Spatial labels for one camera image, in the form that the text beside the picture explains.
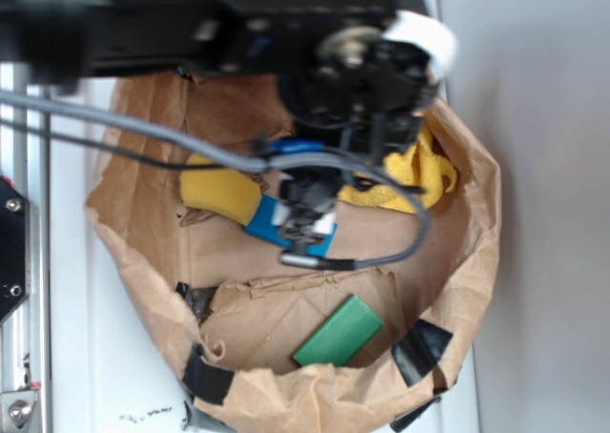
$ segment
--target black bracket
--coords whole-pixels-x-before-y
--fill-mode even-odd
[[[27,212],[28,202],[0,178],[0,324],[29,294]]]

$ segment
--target blue object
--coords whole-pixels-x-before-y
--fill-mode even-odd
[[[272,244],[288,249],[291,246],[291,242],[278,236],[277,227],[272,224],[276,204],[277,199],[263,195],[254,218],[244,229],[250,236],[258,237],[259,239],[266,240],[267,242],[271,242]],[[307,255],[311,255],[313,257],[326,257],[326,253],[331,247],[331,242],[333,242],[335,232],[336,224],[333,228],[333,233],[326,236],[321,244],[309,246]]]
[[[269,147],[278,154],[292,155],[321,152],[324,150],[324,143],[317,140],[279,139],[270,142]]]

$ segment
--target white wall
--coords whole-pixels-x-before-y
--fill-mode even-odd
[[[610,0],[441,0],[457,113],[503,167],[481,431],[610,431]]]

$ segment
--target brown paper bag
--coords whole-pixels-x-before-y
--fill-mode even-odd
[[[270,76],[189,82],[168,72],[122,79],[113,104],[237,152],[261,132],[270,138],[290,133]],[[222,216],[180,225],[188,211],[178,173],[100,156],[88,216],[152,340],[197,396],[198,409],[239,432],[369,432],[455,383],[496,278],[499,168],[443,101],[425,121],[458,170],[457,188],[430,210],[432,230],[415,256],[354,273],[281,265],[280,249]],[[165,161],[188,156],[134,134],[110,130],[107,140]],[[277,174],[264,180],[273,195]],[[329,258],[394,253],[417,230],[414,216],[345,203],[338,204],[337,224]],[[179,282],[219,286],[201,326],[175,292]],[[384,320],[383,328],[346,367],[298,368],[293,352],[351,294]],[[422,326],[451,339],[434,370],[413,378],[404,369],[408,352],[400,354],[397,341],[421,342]]]

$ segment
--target green rectangular object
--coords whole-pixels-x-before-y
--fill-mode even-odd
[[[343,366],[372,338],[383,321],[356,295],[351,295],[301,345],[293,358],[301,365]]]

